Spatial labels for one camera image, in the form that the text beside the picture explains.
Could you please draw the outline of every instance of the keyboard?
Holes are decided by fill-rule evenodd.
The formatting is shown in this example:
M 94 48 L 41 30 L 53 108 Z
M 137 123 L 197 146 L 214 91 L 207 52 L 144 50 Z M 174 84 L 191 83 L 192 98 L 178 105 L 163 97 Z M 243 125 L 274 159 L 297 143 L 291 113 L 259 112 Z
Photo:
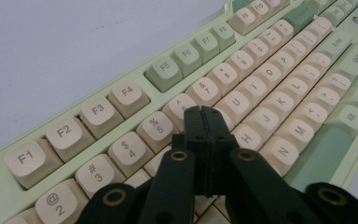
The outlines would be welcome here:
M 358 0 L 236 0 L 199 30 L 0 148 L 0 223 L 74 223 L 101 187 L 156 174 L 183 111 L 219 110 L 292 187 L 358 170 Z M 196 223 L 229 223 L 224 197 Z

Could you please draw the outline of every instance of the number key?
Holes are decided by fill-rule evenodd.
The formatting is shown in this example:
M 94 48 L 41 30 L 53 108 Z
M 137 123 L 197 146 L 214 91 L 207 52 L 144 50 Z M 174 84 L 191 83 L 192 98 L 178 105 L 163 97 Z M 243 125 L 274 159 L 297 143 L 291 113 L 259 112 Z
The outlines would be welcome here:
M 135 132 L 121 136 L 108 150 L 126 177 L 133 175 L 153 157 L 153 152 Z
M 42 195 L 34 208 L 44 223 L 75 223 L 88 201 L 87 196 L 72 178 Z

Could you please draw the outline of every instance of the function key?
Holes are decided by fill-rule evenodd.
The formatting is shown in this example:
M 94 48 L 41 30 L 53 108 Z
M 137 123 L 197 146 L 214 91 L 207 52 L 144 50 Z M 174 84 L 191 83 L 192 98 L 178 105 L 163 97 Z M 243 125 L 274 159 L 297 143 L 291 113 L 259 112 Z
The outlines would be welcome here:
M 214 56 L 219 54 L 219 43 L 217 43 L 217 39 L 209 31 L 197 35 L 191 44 L 200 53 L 202 63 L 209 62 Z
M 46 139 L 31 140 L 14 148 L 7 153 L 5 162 L 27 189 L 63 165 Z
M 220 52 L 235 43 L 234 30 L 226 22 L 216 24 L 212 27 L 211 33 L 219 43 Z
M 94 98 L 83 105 L 80 118 L 96 138 L 101 138 L 124 121 L 104 97 Z
M 155 60 L 147 69 L 145 76 L 161 92 L 169 90 L 183 79 L 179 66 L 169 56 Z
M 65 162 L 95 141 L 79 119 L 69 117 L 49 127 L 46 138 Z
M 187 77 L 202 66 L 200 54 L 191 44 L 184 44 L 175 49 L 172 58 L 182 71 L 183 77 Z
M 110 91 L 108 100 L 125 119 L 128 119 L 150 102 L 141 87 L 129 79 L 115 86 Z

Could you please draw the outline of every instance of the printed number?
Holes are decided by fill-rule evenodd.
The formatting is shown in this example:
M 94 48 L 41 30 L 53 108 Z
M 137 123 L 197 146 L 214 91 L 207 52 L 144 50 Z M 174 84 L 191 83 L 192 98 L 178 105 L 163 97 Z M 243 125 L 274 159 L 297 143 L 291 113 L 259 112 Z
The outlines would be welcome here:
M 59 217 L 62 216 L 62 214 L 65 213 L 65 211 L 62 209 L 62 206 L 61 206 L 61 205 L 58 205 L 58 206 L 56 207 L 56 211 L 58 212 L 58 216 L 59 216 Z

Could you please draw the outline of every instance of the cream keycap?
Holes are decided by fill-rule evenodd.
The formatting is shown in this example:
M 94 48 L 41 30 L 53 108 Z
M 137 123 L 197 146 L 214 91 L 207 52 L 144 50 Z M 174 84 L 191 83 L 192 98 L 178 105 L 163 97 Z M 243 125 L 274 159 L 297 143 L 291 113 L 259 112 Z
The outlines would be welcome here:
M 275 135 L 282 137 L 293 144 L 301 153 L 310 142 L 315 132 L 312 127 L 301 119 L 288 118 L 284 121 Z
M 219 88 L 208 78 L 202 77 L 193 83 L 186 94 L 193 99 L 197 105 L 212 106 L 220 100 L 221 93 Z
M 129 79 L 115 86 L 110 91 L 108 100 L 125 119 L 129 118 L 150 102 L 141 87 Z
M 258 106 L 242 123 L 259 133 L 262 141 L 266 142 L 277 130 L 281 121 L 273 111 Z
M 124 184 L 128 184 L 133 186 L 134 188 L 138 188 L 149 179 L 150 176 L 146 173 L 146 171 L 144 169 L 140 169 L 134 175 L 128 178 L 126 182 L 124 182 Z
M 79 119 L 69 117 L 49 127 L 46 138 L 65 162 L 95 141 Z
M 11 218 L 5 224 L 43 224 L 43 222 L 32 207 Z
M 228 24 L 240 35 L 246 35 L 255 28 L 255 14 L 248 7 L 243 7 L 229 19 Z
M 107 151 L 126 177 L 133 175 L 154 155 L 135 132 L 121 136 Z
M 249 76 L 235 88 L 247 96 L 252 107 L 255 107 L 268 94 L 267 85 L 259 77 Z
M 139 124 L 136 132 L 158 153 L 171 142 L 172 135 L 178 130 L 164 113 L 156 111 Z
M 240 147 L 257 151 L 264 144 L 261 135 L 248 125 L 240 123 L 232 132 Z
M 98 155 L 86 162 L 77 170 L 75 177 L 89 198 L 104 186 L 125 180 L 124 175 L 106 154 Z
M 83 105 L 80 119 L 96 138 L 101 138 L 124 121 L 104 97 L 96 97 Z
M 252 110 L 252 106 L 248 98 L 239 91 L 231 91 L 222 100 L 220 100 L 216 107 L 224 110 L 231 118 L 234 125 L 237 125 L 245 118 Z
M 10 172 L 26 189 L 63 165 L 46 139 L 30 140 L 5 156 Z
M 185 129 L 184 112 L 195 105 L 197 105 L 196 102 L 187 94 L 179 93 L 162 108 L 162 112 L 173 122 L 181 133 Z
M 242 49 L 234 52 L 229 58 L 227 58 L 226 63 L 235 69 L 240 81 L 248 77 L 255 70 L 254 58 Z
M 293 98 L 282 91 L 270 93 L 260 105 L 273 111 L 279 120 L 285 120 L 296 106 Z
M 89 199 L 72 179 L 65 180 L 43 194 L 34 206 L 46 224 L 75 223 Z
M 298 158 L 298 149 L 290 142 L 273 135 L 259 150 L 269 165 L 285 175 Z
M 171 149 L 171 146 L 167 146 L 163 148 L 155 157 L 153 157 L 152 160 L 150 160 L 145 165 L 145 170 L 150 174 L 150 176 L 155 176 L 159 167 L 159 164 L 161 163 L 162 156 L 164 156 L 164 153 L 169 151 Z
M 218 64 L 206 77 L 216 84 L 222 96 L 226 95 L 240 82 L 237 72 L 228 63 Z

